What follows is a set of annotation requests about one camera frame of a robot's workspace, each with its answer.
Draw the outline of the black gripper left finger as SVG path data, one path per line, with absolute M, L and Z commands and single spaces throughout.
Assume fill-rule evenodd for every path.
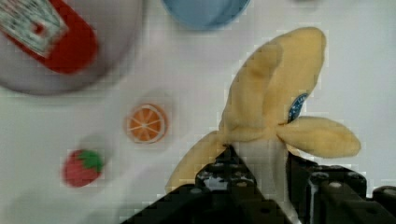
M 121 224 L 291 224 L 265 199 L 231 146 L 206 165 L 195 182 L 178 187 Z

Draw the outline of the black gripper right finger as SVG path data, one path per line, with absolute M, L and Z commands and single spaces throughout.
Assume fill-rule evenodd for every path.
M 289 154 L 290 200 L 302 224 L 396 224 L 395 188 L 366 195 L 366 178 L 340 165 L 319 165 Z

